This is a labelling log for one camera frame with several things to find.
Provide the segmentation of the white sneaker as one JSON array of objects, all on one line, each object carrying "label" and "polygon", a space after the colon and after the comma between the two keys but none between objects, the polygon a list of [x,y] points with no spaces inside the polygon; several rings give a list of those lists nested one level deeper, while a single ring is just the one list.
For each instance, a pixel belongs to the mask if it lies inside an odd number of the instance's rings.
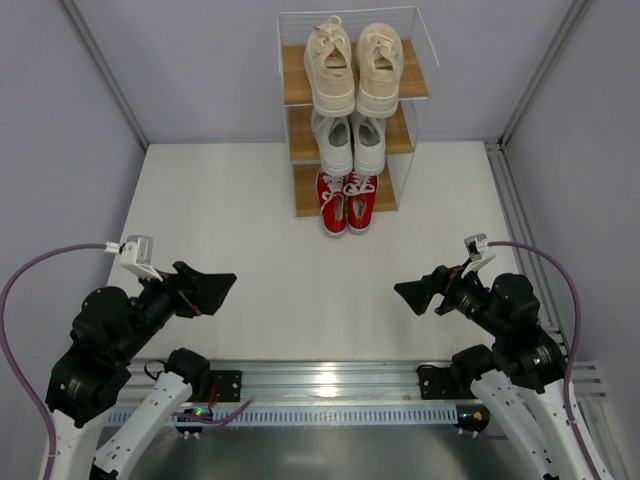
[{"label": "white sneaker", "polygon": [[379,175],[386,160],[386,120],[353,112],[350,122],[355,171],[360,175]]},{"label": "white sneaker", "polygon": [[334,177],[343,177],[353,168],[351,129],[348,119],[327,117],[312,110],[311,130],[316,141],[322,170]]}]

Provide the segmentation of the beige sneaker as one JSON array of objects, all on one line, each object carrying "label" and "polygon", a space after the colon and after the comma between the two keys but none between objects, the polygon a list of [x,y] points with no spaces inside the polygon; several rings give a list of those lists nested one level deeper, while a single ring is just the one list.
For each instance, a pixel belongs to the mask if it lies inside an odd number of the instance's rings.
[{"label": "beige sneaker", "polygon": [[313,27],[305,45],[304,68],[320,115],[343,117],[355,109],[352,60],[351,42],[339,16]]},{"label": "beige sneaker", "polygon": [[363,29],[356,43],[356,67],[356,110],[371,118],[393,116],[399,103],[404,51],[402,40],[391,25],[372,23]]}]

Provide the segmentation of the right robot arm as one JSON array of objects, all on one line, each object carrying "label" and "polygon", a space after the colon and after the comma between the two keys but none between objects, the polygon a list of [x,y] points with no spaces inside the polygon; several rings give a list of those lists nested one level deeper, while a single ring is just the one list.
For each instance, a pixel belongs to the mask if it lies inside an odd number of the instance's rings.
[{"label": "right robot arm", "polygon": [[494,338],[455,354],[450,371],[457,387],[479,399],[537,479],[609,479],[577,412],[569,365],[541,327],[540,303],[521,274],[499,275],[491,287],[463,266],[437,267],[394,290],[417,315],[434,296],[435,312],[461,313]]}]

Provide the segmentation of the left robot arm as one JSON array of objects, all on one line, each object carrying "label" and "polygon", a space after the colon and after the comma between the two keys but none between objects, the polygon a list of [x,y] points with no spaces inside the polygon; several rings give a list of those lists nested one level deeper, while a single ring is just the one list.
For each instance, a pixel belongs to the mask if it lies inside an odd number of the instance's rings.
[{"label": "left robot arm", "polygon": [[216,373],[204,356],[173,351],[147,397],[103,447],[101,430],[131,378],[132,360],[174,316],[212,316],[237,277],[205,274],[182,261],[173,272],[140,278],[130,297],[119,287],[91,292],[72,322],[72,344],[54,365],[45,404],[54,437],[46,479],[126,479],[170,414],[190,399],[210,399]]}]

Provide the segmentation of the red canvas sneaker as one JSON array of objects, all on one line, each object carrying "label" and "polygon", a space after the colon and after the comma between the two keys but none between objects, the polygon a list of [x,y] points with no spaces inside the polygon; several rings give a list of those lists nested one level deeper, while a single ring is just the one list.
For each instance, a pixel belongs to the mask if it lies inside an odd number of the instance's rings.
[{"label": "red canvas sneaker", "polygon": [[344,187],[347,199],[347,228],[351,233],[365,233],[372,221],[378,190],[378,176],[352,171]]},{"label": "red canvas sneaker", "polygon": [[345,176],[331,176],[319,170],[316,176],[316,196],[320,207],[323,231],[329,237],[341,236],[347,228],[345,214]]}]

